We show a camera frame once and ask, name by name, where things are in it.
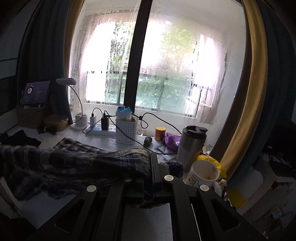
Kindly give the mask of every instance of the mug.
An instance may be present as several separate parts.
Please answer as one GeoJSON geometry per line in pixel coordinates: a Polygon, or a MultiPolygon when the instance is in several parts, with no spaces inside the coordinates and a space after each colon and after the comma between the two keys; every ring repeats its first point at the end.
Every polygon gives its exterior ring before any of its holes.
{"type": "Polygon", "coordinates": [[[214,185],[214,182],[219,177],[218,168],[209,161],[195,161],[186,178],[186,184],[193,187],[206,184],[209,187],[214,185]]]}
{"type": "Polygon", "coordinates": [[[88,125],[88,122],[87,122],[87,115],[83,115],[81,117],[81,113],[79,114],[76,114],[75,116],[75,125],[76,126],[79,126],[79,127],[86,127],[88,125]]]}

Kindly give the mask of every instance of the power strip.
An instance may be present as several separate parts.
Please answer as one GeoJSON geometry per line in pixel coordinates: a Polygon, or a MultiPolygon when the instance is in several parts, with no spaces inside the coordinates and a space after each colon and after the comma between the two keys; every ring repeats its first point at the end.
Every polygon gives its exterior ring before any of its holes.
{"type": "Polygon", "coordinates": [[[115,126],[109,126],[108,131],[103,131],[101,125],[95,125],[93,129],[91,130],[91,126],[89,125],[86,129],[86,134],[93,134],[93,135],[101,135],[101,136],[116,136],[116,127],[115,126]]]}

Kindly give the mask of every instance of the woven basket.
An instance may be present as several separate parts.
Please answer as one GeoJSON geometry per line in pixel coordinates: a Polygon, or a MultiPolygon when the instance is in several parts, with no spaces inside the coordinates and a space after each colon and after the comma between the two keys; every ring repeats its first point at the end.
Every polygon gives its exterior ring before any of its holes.
{"type": "Polygon", "coordinates": [[[134,118],[136,119],[135,122],[116,120],[116,126],[117,126],[117,128],[116,128],[116,142],[124,143],[124,144],[134,144],[135,143],[135,141],[132,141],[131,139],[127,138],[124,135],[124,134],[126,134],[128,137],[130,137],[134,140],[136,139],[138,118],[137,117],[134,117],[134,118]]]}

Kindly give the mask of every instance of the black charger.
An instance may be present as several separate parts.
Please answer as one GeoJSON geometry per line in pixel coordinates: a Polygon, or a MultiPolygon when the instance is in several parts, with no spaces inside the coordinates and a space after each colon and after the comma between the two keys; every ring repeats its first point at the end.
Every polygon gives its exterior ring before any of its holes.
{"type": "Polygon", "coordinates": [[[101,126],[103,131],[109,130],[109,117],[106,116],[106,114],[103,114],[103,117],[101,119],[101,126]]]}

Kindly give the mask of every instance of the dark teal curtain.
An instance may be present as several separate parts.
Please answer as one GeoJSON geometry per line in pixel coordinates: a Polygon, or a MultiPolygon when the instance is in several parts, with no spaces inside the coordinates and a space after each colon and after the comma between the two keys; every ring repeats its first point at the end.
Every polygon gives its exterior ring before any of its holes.
{"type": "Polygon", "coordinates": [[[49,103],[56,115],[72,116],[67,87],[58,85],[65,78],[64,44],[72,0],[41,0],[24,36],[17,68],[17,102],[28,82],[50,80],[49,103]]]}
{"type": "Polygon", "coordinates": [[[262,1],[257,1],[266,31],[268,79],[262,113],[246,154],[229,180],[232,187],[254,163],[277,122],[292,118],[296,98],[296,61],[292,38],[276,16],[262,1]]]}

